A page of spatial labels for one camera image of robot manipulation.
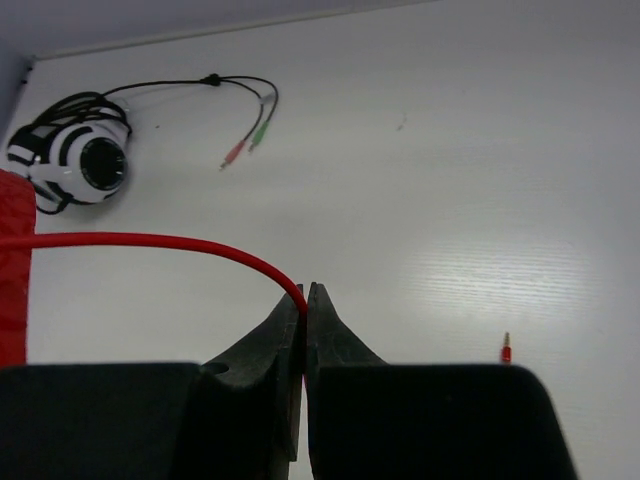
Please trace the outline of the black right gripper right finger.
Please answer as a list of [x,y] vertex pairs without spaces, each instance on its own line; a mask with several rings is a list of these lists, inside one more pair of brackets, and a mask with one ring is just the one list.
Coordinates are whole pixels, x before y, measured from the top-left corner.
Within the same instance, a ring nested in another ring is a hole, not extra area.
[[308,445],[317,479],[573,479],[538,378],[498,364],[395,365],[308,297]]

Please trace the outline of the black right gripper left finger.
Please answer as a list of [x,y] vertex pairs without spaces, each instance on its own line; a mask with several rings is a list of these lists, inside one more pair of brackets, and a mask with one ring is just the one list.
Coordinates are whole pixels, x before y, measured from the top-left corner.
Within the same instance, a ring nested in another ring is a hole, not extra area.
[[284,479],[297,456],[302,322],[289,296],[189,362],[1,372],[5,479]]

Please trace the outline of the red black headphones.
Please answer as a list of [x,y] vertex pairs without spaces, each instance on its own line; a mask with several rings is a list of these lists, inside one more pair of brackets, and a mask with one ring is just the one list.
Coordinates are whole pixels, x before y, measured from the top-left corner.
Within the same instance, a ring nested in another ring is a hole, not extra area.
[[[35,232],[36,200],[31,184],[1,171],[1,239]],[[30,250],[1,251],[1,367],[27,360]]]

